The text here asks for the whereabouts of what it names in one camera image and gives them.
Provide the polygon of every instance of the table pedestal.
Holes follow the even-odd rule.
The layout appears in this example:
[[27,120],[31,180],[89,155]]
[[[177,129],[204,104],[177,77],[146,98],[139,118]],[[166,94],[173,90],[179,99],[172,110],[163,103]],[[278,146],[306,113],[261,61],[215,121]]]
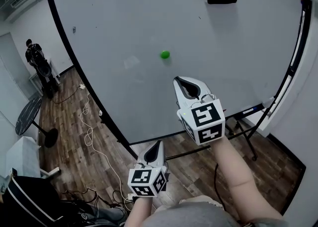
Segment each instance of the table pedestal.
[[35,125],[45,135],[44,145],[47,148],[51,148],[52,146],[55,145],[55,142],[57,141],[59,136],[59,131],[57,129],[53,128],[49,130],[48,132],[46,132],[34,121],[32,121],[32,124]]

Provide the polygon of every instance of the baseboard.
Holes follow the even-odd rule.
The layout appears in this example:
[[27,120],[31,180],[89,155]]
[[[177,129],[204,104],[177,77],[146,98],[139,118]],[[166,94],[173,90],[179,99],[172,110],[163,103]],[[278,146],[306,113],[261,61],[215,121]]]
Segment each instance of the baseboard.
[[267,136],[267,138],[272,141],[276,146],[278,146],[294,163],[296,163],[299,168],[301,169],[301,172],[299,174],[299,177],[296,181],[295,187],[293,189],[293,191],[291,192],[291,194],[288,196],[287,201],[283,207],[283,209],[281,210],[281,214],[285,214],[285,212],[287,211],[289,205],[291,204],[294,196],[297,193],[297,190],[303,180],[305,171],[306,171],[306,166],[303,164],[302,161],[299,160],[299,158],[297,156],[294,155],[293,152],[291,152],[284,144],[282,144],[275,136],[273,136],[272,134],[269,134]]
[[68,72],[70,69],[72,69],[74,67],[74,65],[73,66],[70,66],[70,67],[68,67],[66,70],[64,70],[64,71],[62,71],[61,73],[60,73],[60,76],[62,76],[64,73],[66,73],[66,72]]

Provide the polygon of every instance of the green ball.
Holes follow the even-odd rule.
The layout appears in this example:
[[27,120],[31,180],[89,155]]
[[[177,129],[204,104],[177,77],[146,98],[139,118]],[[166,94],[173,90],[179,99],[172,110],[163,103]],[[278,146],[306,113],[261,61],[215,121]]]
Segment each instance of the green ball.
[[160,56],[162,59],[167,59],[168,57],[170,57],[170,52],[168,50],[164,50],[161,52]]

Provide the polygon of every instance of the black marble table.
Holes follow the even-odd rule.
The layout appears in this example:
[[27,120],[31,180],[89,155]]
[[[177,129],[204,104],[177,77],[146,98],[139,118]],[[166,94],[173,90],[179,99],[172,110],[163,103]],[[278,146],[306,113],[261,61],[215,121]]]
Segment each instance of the black marble table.
[[38,114],[42,104],[42,99],[40,97],[35,97],[28,102],[28,104],[21,111],[18,120],[15,125],[15,132],[18,135],[22,135],[28,130],[31,124],[35,125],[44,135],[45,142],[44,145],[47,148],[54,146],[56,140],[58,139],[59,131],[55,128],[46,132],[37,123],[34,122],[36,115]]

